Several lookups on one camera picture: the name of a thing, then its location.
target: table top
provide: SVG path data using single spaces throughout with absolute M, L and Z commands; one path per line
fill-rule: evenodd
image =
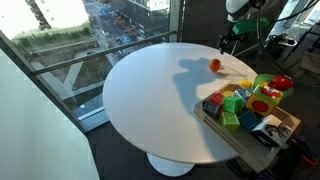
M 217 58 L 214 73 L 208 63 Z M 108 74 L 103 103 L 110 122 L 130 143 L 158 157 L 183 163 L 214 163 L 237 153 L 196 119 L 193 108 L 221 86 L 256 73 L 217 49 L 163 43 L 135 51 Z

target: orange ball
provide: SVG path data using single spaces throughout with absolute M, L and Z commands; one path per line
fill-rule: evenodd
M 220 67 L 221 67 L 221 61 L 219 59 L 212 59 L 209 62 L 209 68 L 213 72 L 217 72 L 220 69 Z

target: cable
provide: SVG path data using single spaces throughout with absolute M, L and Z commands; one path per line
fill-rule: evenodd
M 307 5 L 305 8 L 303 8 L 301 11 L 299 11 L 299 12 L 297 12 L 297 13 L 295 13 L 295 14 L 292 14 L 292 15 L 290 15 L 290 16 L 288 16 L 288 17 L 281 18 L 281 19 L 278 19 L 278 20 L 275 20 L 275 21 L 271 21 L 270 23 L 275 23 L 275 22 L 278 22 L 278 21 L 285 21 L 285 20 L 291 19 L 291 18 L 293 18 L 293 17 L 295 17 L 295 16 L 298 16 L 299 14 L 307 11 L 308 9 L 312 8 L 313 6 L 315 6 L 315 5 L 319 2 L 319 0 L 317 0 L 315 3 L 311 4 L 313 1 L 314 1 L 314 0 L 311 0 L 311 1 L 308 3 L 308 5 Z
M 258 36 L 258 40 L 259 40 L 259 44 L 261 46 L 261 49 L 263 50 L 263 53 L 266 55 L 266 59 L 268 61 L 268 63 L 270 64 L 270 66 L 272 67 L 272 69 L 274 71 L 276 71 L 278 74 L 287 74 L 289 75 L 289 77 L 291 77 L 291 79 L 297 83 L 300 84 L 304 84 L 304 85 L 308 85 L 308 86 L 312 86 L 315 88 L 320 88 L 320 85 L 315 85 L 315 84 L 310 84 L 310 83 L 306 83 L 304 81 L 301 81 L 295 77 L 293 77 L 290 73 L 288 73 L 285 69 L 283 69 L 280 65 L 278 65 L 277 63 L 273 63 L 274 59 L 272 58 L 272 56 L 270 55 L 270 53 L 267 51 L 267 49 L 264 47 L 263 45 L 263 40 L 262 40 L 262 35 L 261 35 L 261 13 L 262 13 L 262 4 L 260 3 L 259 5 L 259 11 L 258 11 L 258 21 L 257 21 L 257 36 Z

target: white wall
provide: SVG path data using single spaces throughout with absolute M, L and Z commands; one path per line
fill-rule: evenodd
M 1 49 L 0 179 L 99 179 L 87 138 Z

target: table pedestal base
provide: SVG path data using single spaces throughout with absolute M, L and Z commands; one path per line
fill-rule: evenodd
M 194 166 L 194 164 L 179 163 L 158 158 L 149 153 L 147 153 L 147 155 L 151 165 L 159 173 L 170 177 L 182 176 L 189 172 Z

